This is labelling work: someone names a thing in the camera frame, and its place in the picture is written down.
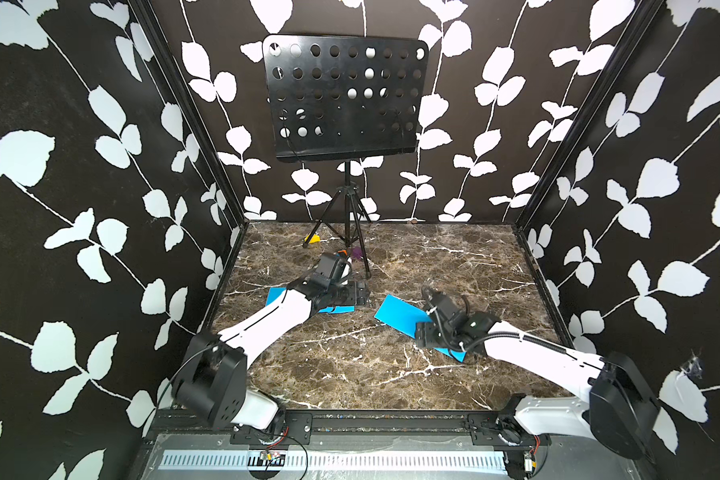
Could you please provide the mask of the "cyan paper sheet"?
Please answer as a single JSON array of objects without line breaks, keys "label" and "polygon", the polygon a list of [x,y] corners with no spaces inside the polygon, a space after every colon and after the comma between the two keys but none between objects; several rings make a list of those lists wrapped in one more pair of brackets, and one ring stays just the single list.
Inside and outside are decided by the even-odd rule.
[{"label": "cyan paper sheet", "polygon": [[374,318],[411,339],[415,338],[419,323],[432,324],[425,311],[392,295],[386,296]]},{"label": "cyan paper sheet", "polygon": [[[266,305],[270,305],[274,303],[284,292],[286,291],[285,287],[270,287],[267,293],[266,298]],[[355,306],[327,306],[324,308],[321,308],[320,310],[315,310],[313,305],[311,305],[311,313],[325,313],[325,314],[345,314],[345,313],[352,313],[356,311]]]}]

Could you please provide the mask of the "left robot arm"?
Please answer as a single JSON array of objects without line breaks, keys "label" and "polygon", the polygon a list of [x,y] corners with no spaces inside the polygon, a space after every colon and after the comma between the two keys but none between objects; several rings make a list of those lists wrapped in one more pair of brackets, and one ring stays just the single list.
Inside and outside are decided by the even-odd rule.
[{"label": "left robot arm", "polygon": [[247,319],[217,334],[195,335],[161,394],[171,395],[213,429],[243,425],[274,437],[284,435],[284,408],[248,387],[248,370],[283,335],[320,311],[364,305],[366,283],[351,275],[346,250],[321,255],[313,268]]}]

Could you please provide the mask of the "black perforated music stand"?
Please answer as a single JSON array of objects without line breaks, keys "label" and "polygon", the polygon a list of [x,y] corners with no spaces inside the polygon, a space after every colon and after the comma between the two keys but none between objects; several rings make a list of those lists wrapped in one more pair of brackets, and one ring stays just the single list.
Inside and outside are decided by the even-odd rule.
[{"label": "black perforated music stand", "polygon": [[285,200],[323,206],[344,202],[346,249],[368,258],[361,222],[371,218],[352,179],[351,164],[369,157],[415,151],[419,112],[430,57],[417,39],[274,34],[263,42],[266,85],[278,161],[340,161],[344,182],[329,195],[302,168],[297,192]]}]

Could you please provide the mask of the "black front mounting rail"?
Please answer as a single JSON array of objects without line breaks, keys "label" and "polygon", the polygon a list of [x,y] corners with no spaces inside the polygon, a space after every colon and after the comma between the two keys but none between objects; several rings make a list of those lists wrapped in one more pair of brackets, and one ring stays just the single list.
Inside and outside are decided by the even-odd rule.
[{"label": "black front mounting rail", "polygon": [[[497,449],[530,449],[538,444],[548,446],[551,436],[532,435],[511,429],[509,440],[500,436],[500,414],[487,410],[307,410],[287,409],[275,416],[267,433],[281,432],[305,445],[315,446],[319,435],[401,435],[465,436],[473,446]],[[213,429],[187,410],[160,410],[151,424],[147,438],[160,434],[221,434],[232,444],[251,443],[257,439],[247,425],[230,423]]]}]

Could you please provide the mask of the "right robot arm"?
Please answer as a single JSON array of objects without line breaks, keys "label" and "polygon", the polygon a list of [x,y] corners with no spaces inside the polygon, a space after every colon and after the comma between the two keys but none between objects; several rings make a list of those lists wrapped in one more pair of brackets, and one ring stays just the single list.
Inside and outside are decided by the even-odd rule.
[{"label": "right robot arm", "polygon": [[589,438],[632,460],[648,457],[658,399],[637,365],[613,352],[606,357],[568,348],[520,330],[497,316],[457,306],[444,292],[421,289],[427,321],[416,325],[420,348],[444,348],[510,363],[568,392],[566,398],[519,396],[503,410],[503,423],[519,434]]}]

